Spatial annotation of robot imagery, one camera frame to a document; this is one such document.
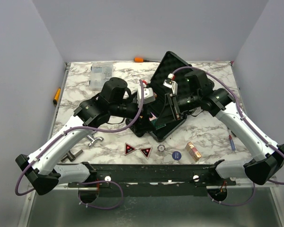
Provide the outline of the white poker chip stack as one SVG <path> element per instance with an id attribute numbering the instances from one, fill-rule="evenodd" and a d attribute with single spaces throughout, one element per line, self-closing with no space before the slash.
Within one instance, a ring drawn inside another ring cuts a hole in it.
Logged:
<path id="1" fill-rule="evenodd" d="M 158 145 L 157 146 L 157 153 L 158 156 L 163 156 L 165 154 L 165 146 L 164 145 Z"/>

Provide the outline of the green chip stack front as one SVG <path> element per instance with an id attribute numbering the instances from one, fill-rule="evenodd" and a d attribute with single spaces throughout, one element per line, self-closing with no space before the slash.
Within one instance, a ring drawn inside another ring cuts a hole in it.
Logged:
<path id="1" fill-rule="evenodd" d="M 166 126 L 166 124 L 157 124 L 157 123 L 154 123 L 153 125 L 155 130 L 161 129 Z"/>

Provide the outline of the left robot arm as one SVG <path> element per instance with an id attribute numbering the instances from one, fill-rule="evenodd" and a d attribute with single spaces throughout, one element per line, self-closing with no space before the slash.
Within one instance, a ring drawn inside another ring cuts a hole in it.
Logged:
<path id="1" fill-rule="evenodd" d="M 101 92 L 80 103 L 67 123 L 41 148 L 30 155 L 19 155 L 16 163 L 39 195 L 45 195 L 59 184 L 82 183 L 90 187 L 97 178 L 96 170 L 87 162 L 80 164 L 60 164 L 60 160 L 78 142 L 87 137 L 91 131 L 109 133 L 100 126 L 109 121 L 111 116 L 131 119 L 125 127 L 112 132 L 120 132 L 131 127 L 142 113 L 143 105 L 155 100 L 154 92 L 140 80 L 137 101 L 132 97 L 124 98 L 131 91 L 127 83 L 112 77 L 106 81 Z"/>

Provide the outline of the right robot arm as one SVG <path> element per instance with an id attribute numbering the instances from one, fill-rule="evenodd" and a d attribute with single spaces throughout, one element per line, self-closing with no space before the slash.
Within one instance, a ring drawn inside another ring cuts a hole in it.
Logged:
<path id="1" fill-rule="evenodd" d="M 165 95 L 164 107 L 157 119 L 159 125 L 167 124 L 184 117 L 184 114 L 201 108 L 224 123 L 251 154 L 251 160 L 218 161 L 208 174 L 209 182 L 220 185 L 226 178 L 248 178 L 253 183 L 264 185 L 284 164 L 284 144 L 265 135 L 243 113 L 235 95 L 227 87 L 214 89 L 209 74 L 193 68 L 184 75 L 189 88 L 186 96 L 178 96 L 178 84 L 174 73 L 163 81 L 169 89 Z"/>

